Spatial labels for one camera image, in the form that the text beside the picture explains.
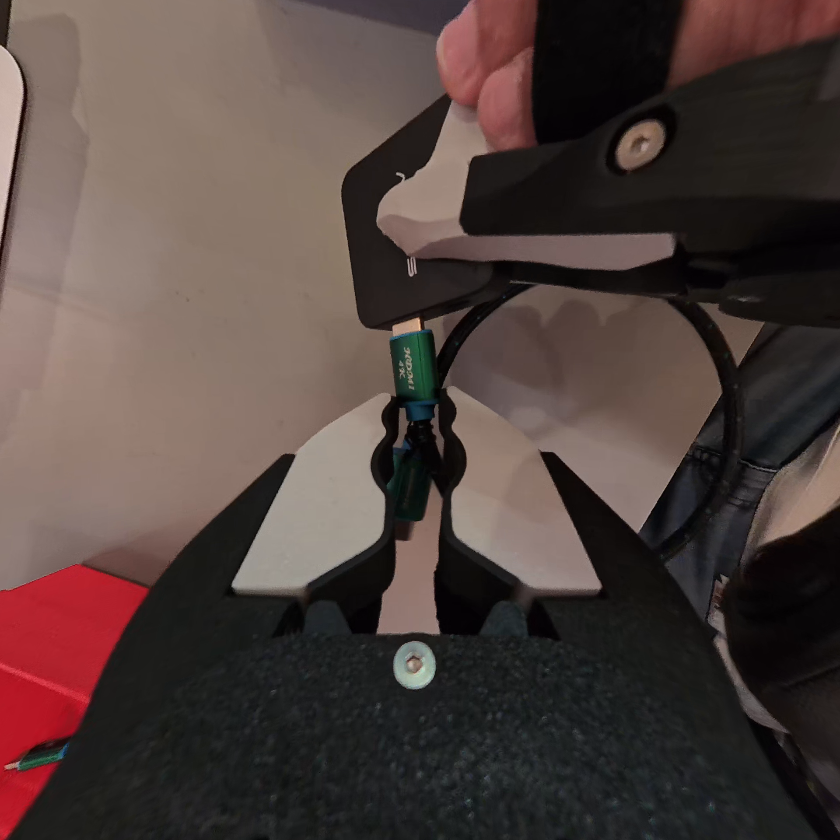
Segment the red plastic bin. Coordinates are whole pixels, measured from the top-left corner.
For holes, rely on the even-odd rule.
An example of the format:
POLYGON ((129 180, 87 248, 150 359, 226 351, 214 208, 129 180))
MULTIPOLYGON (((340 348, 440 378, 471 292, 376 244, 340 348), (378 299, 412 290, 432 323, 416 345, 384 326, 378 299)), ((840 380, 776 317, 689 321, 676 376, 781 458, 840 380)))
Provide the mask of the red plastic bin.
POLYGON ((55 770, 6 768, 79 728, 112 650, 149 589, 76 564, 1 592, 1 838, 55 770))

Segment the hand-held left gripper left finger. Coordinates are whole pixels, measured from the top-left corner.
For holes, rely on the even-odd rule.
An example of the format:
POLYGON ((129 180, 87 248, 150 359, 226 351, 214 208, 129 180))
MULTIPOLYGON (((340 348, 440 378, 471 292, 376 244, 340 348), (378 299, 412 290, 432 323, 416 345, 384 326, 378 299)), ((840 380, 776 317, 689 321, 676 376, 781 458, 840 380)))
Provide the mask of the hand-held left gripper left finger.
POLYGON ((398 426, 398 403, 381 393, 299 448, 234 577, 237 595, 314 596, 341 568, 392 548, 398 426))

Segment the person's denim legs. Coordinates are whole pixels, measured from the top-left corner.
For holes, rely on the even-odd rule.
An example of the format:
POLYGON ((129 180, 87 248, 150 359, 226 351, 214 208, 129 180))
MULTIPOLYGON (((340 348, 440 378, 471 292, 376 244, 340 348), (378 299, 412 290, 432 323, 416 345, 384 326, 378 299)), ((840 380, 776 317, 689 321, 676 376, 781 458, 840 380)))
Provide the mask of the person's denim legs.
POLYGON ((836 330, 761 329, 728 495, 666 564, 820 838, 838 838, 838 348, 836 330))

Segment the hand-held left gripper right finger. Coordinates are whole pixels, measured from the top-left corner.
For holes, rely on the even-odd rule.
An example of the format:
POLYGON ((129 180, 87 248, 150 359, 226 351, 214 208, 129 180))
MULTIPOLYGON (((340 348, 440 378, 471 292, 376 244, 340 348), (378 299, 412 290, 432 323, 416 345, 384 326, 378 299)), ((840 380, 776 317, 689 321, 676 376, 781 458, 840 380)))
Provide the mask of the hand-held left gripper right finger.
POLYGON ((457 387, 440 398, 450 483, 439 573, 457 597, 589 597, 601 581, 536 444, 457 387))

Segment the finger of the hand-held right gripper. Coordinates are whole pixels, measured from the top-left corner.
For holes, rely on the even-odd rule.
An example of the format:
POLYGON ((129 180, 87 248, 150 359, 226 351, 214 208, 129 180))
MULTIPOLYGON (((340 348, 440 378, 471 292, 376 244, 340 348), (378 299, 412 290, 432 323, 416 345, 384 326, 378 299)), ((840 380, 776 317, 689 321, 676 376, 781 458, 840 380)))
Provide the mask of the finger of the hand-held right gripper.
POLYGON ((584 220, 585 198, 629 186, 676 132, 666 109, 627 112, 588 133, 491 152, 476 111, 445 109, 428 162, 384 194, 376 223, 409 259, 504 266, 518 284, 639 296, 686 294, 686 258, 671 233, 607 230, 584 220))

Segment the black grey adapter hub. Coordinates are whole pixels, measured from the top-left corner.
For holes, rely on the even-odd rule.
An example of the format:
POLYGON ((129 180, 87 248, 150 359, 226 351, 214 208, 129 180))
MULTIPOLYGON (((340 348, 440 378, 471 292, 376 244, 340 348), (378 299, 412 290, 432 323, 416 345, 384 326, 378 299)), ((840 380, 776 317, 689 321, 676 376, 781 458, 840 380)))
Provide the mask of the black grey adapter hub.
POLYGON ((353 290, 360 322, 391 331, 415 317, 446 316, 496 299, 511 283, 508 269, 452 259, 406 255, 377 226, 377 208, 400 175, 411 176, 429 160, 449 108, 443 96, 351 167, 341 198, 353 290))

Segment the person's right hand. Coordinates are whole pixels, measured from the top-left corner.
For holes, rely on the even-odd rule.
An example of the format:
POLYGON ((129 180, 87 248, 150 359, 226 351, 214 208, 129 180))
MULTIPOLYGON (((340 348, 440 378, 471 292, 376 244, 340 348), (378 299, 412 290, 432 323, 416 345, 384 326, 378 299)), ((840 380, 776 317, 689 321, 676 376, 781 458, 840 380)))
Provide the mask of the person's right hand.
POLYGON ((437 40, 496 151, 580 137, 669 88, 838 34, 838 2, 469 2, 437 40))

